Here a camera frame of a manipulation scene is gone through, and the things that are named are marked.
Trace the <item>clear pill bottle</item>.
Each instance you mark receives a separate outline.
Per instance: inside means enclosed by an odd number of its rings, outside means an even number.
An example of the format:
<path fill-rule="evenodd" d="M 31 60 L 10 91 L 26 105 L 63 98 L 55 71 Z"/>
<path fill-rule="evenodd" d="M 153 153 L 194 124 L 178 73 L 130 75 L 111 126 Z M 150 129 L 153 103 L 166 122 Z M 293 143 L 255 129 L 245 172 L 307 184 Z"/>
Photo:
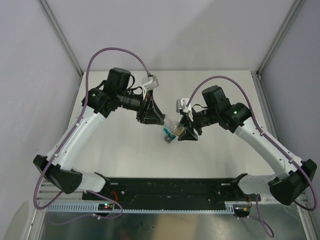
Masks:
<path fill-rule="evenodd" d="M 164 120 L 164 128 L 168 130 L 169 133 L 178 137 L 185 131 L 184 126 L 180 122 L 170 119 Z"/>

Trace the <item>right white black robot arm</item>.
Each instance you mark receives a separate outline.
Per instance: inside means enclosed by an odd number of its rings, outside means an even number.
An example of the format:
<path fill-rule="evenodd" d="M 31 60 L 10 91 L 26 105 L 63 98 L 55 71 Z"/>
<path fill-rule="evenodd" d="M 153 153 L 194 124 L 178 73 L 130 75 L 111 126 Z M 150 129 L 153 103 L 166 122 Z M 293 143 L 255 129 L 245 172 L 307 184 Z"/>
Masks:
<path fill-rule="evenodd" d="M 250 175 L 243 173 L 231 187 L 232 197 L 238 201 L 250 194 L 272 195 L 283 205 L 291 205 L 312 181 L 317 165 L 311 159 L 303 161 L 294 155 L 271 134 L 254 121 L 250 109 L 238 102 L 231 104 L 223 89 L 217 85 L 202 91 L 206 107 L 195 111 L 188 99 L 176 101 L 176 110 L 182 115 L 180 123 L 184 132 L 179 141 L 196 141 L 202 128 L 219 124 L 247 142 L 271 167 L 272 175 Z"/>

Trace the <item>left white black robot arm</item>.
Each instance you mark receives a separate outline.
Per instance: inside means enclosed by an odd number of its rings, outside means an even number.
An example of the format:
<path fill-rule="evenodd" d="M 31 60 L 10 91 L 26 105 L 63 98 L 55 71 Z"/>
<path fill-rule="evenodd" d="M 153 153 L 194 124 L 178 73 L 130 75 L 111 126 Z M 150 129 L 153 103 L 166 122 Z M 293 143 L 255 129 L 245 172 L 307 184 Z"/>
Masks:
<path fill-rule="evenodd" d="M 142 80 L 142 93 L 128 87 L 135 81 L 130 71 L 112 68 L 106 80 L 88 91 L 81 102 L 79 115 L 56 146 L 47 155 L 37 155 L 33 164 L 44 178 L 65 194 L 77 190 L 93 191 L 99 199 L 107 199 L 111 187 L 99 173 L 83 173 L 74 169 L 75 160 L 98 126 L 117 108 L 136 112 L 136 119 L 145 125 L 164 125 L 164 115 L 158 108 L 153 90 L 159 86 L 155 75 Z"/>

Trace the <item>teal pill box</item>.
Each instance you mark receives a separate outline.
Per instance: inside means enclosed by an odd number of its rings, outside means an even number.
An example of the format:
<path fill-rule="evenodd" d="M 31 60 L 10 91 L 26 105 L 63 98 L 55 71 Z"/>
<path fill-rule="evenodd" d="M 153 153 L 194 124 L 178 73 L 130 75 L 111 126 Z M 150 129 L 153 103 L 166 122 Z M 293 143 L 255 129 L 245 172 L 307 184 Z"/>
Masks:
<path fill-rule="evenodd" d="M 167 128 L 163 128 L 163 131 L 165 132 L 166 136 L 164 137 L 165 140 L 174 140 L 177 136 L 171 133 Z"/>

